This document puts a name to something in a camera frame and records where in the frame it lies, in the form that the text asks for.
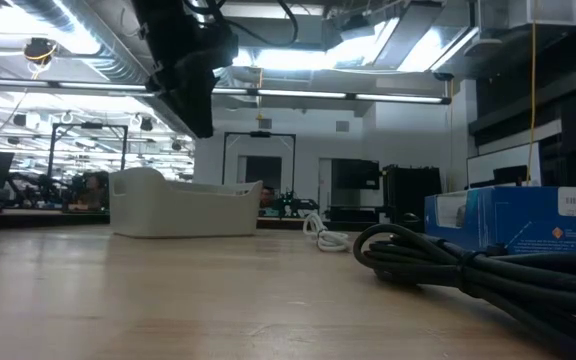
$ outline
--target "wooden table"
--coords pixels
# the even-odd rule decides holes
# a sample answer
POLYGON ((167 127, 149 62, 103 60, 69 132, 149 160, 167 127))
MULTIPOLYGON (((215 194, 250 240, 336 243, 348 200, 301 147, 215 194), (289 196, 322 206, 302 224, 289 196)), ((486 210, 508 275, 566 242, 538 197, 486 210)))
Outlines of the wooden table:
POLYGON ((299 232, 0 231, 0 360, 545 359, 458 291, 403 291, 299 232))

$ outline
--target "ductwork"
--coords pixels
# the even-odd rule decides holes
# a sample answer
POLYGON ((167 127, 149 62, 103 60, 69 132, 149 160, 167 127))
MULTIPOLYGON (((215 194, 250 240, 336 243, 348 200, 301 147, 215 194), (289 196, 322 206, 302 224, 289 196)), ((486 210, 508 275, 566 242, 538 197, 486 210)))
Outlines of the ductwork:
POLYGON ((86 60, 112 82, 144 83, 148 72, 135 59, 125 45, 97 13, 83 1, 77 0, 7 0, 12 6, 23 9, 37 21, 50 24, 55 29, 73 36, 87 37, 100 45, 97 54, 106 59, 86 60))

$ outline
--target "white cord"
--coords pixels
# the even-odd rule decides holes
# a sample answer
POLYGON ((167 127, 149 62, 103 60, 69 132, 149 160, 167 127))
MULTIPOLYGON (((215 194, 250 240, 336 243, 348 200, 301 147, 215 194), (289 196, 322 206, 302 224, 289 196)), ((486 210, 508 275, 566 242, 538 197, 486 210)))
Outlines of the white cord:
POLYGON ((314 243, 321 251, 339 252, 350 251, 352 244, 348 241, 348 235, 328 231, 323 221, 316 213, 311 213, 304 220, 304 234, 314 243))

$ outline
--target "black cable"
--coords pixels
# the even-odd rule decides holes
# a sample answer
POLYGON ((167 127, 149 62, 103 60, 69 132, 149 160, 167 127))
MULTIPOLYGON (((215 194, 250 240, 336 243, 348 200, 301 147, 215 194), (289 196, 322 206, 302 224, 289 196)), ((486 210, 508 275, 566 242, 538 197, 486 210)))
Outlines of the black cable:
POLYGON ((190 2, 190 0, 183 0, 183 1, 184 1, 184 5, 186 5, 190 10, 194 11, 195 13, 200 14, 200 15, 212 15, 215 18, 215 22, 217 22, 217 23, 225 22, 228 25, 234 26, 234 27, 238 28, 239 30, 245 32, 246 34, 252 36, 253 38, 255 38, 255 39, 257 39, 257 40, 259 40, 259 41, 261 41, 267 45, 270 45, 270 46, 288 47, 288 46, 291 46, 292 44, 294 44, 297 41, 297 38, 299 37, 299 24, 297 23, 297 18, 295 17, 295 14, 293 14, 292 10, 290 10, 290 7, 288 5, 286 5, 286 2, 284 0, 277 0, 277 3, 286 12, 286 15, 288 15, 288 19, 290 20, 290 23, 292 24, 292 37, 287 42, 270 41, 270 40, 264 38, 263 36, 255 33, 254 31, 248 29, 247 27, 245 27, 239 23, 236 23, 232 20, 224 19, 223 15, 221 14, 221 11, 219 11, 219 8, 221 8, 223 6, 223 4, 226 2, 226 0, 220 0, 219 3, 216 3, 216 4, 215 4, 214 0, 207 0, 206 3, 208 5, 208 7, 195 6, 190 2))
POLYGON ((361 233, 353 253, 381 280, 456 287, 486 300, 564 356, 576 356, 576 253, 487 256, 390 224, 361 233), (382 233, 397 236, 363 250, 382 233))

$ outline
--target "cardboard box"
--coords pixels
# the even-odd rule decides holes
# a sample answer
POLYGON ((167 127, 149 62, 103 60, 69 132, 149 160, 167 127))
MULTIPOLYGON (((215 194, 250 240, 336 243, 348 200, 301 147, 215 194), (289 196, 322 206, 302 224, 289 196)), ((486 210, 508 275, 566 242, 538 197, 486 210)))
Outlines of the cardboard box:
POLYGON ((426 197, 426 234, 465 249, 576 252, 576 188, 488 187, 426 197))

